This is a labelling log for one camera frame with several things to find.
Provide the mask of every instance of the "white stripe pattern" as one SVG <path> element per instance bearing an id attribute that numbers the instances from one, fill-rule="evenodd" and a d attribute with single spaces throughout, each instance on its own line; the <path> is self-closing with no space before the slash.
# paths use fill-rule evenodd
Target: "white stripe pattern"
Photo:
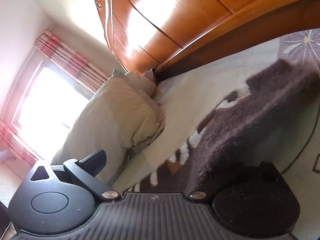
<path id="1" fill-rule="evenodd" d="M 140 182 L 138 182 L 135 186 L 134 186 L 134 192 L 140 192 Z"/>
<path id="2" fill-rule="evenodd" d="M 250 88 L 246 83 L 243 83 L 237 90 L 237 99 L 231 102 L 228 102 L 228 100 L 223 100 L 216 109 L 229 109 L 236 105 L 241 99 L 246 98 L 251 94 Z"/>
<path id="3" fill-rule="evenodd" d="M 189 149 L 188 149 L 187 142 L 185 142 L 179 150 L 180 150 L 180 164 L 184 165 L 187 159 L 189 158 Z"/>
<path id="4" fill-rule="evenodd" d="M 151 173 L 151 175 L 150 175 L 150 183 L 153 186 L 157 186 L 158 185 L 157 171 L 154 171 L 153 173 Z"/>
<path id="5" fill-rule="evenodd" d="M 204 127 L 202 129 L 202 131 L 200 133 L 198 133 L 198 131 L 196 130 L 190 137 L 189 137 L 189 144 L 190 146 L 195 149 L 198 147 L 199 143 L 200 143 L 200 140 L 201 140 L 201 137 L 202 135 L 204 134 L 206 130 L 206 127 Z"/>
<path id="6" fill-rule="evenodd" d="M 172 162 L 172 163 L 175 163 L 177 161 L 177 157 L 176 157 L 176 154 L 172 155 L 169 159 L 168 159 L 169 162 Z"/>

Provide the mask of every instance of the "bed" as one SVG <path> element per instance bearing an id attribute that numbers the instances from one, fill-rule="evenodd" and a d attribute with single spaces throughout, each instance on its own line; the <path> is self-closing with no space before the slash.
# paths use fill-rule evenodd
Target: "bed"
<path id="1" fill-rule="evenodd" d="M 302 51 L 290 57 L 291 44 L 286 41 L 299 36 L 307 37 L 310 33 L 318 35 L 319 32 L 307 30 L 284 35 L 160 82 L 153 99 L 161 104 L 166 114 L 164 131 L 151 145 L 131 158 L 112 187 L 123 191 L 153 172 L 184 143 L 221 99 L 246 78 L 270 66 L 278 58 L 295 61 L 304 55 L 302 47 Z M 315 52 L 310 55 L 313 59 L 320 55 L 316 47 Z M 320 61 L 313 62 L 314 67 L 318 68 Z M 293 122 L 281 125 L 261 143 L 257 149 L 259 155 L 243 161 L 258 165 L 262 160 L 271 160 L 278 170 L 286 169 L 308 140 L 316 122 L 319 103 L 320 97 L 302 107 Z M 319 212 L 315 212 L 315 209 L 320 211 L 319 133 L 317 126 L 308 146 L 284 174 L 301 205 L 301 215 L 293 234 L 303 240 L 315 240 L 320 234 Z"/>

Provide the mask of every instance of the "wooden wardrobe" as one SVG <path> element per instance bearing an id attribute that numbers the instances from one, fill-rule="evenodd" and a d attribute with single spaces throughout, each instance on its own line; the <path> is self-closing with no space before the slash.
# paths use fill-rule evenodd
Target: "wooden wardrobe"
<path id="1" fill-rule="evenodd" d="M 95 0 L 125 69 L 165 79 L 298 30 L 320 27 L 320 0 Z"/>

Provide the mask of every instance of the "white wall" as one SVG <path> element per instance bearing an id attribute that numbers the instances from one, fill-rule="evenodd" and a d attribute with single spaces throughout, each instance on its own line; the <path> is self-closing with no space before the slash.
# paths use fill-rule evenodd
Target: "white wall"
<path id="1" fill-rule="evenodd" d="M 0 110 L 34 42 L 50 26 L 35 0 L 0 0 Z"/>
<path id="2" fill-rule="evenodd" d="M 109 77 L 112 75 L 114 68 L 125 71 L 106 46 L 100 47 L 95 42 L 90 42 L 84 37 L 74 36 L 58 25 L 54 25 L 51 32 L 58 35 L 71 48 L 79 51 Z"/>

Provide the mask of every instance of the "pink curtain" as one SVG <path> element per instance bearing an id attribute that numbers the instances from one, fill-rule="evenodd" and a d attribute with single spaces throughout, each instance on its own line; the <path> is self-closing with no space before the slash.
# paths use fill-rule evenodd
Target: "pink curtain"
<path id="1" fill-rule="evenodd" d="M 93 92 L 108 79 L 103 71 L 52 32 L 44 31 L 35 47 Z"/>
<path id="2" fill-rule="evenodd" d="M 25 161 L 31 166 L 41 159 L 23 141 L 21 141 L 4 122 L 0 122 L 0 142 L 11 150 L 12 154 L 17 158 Z"/>

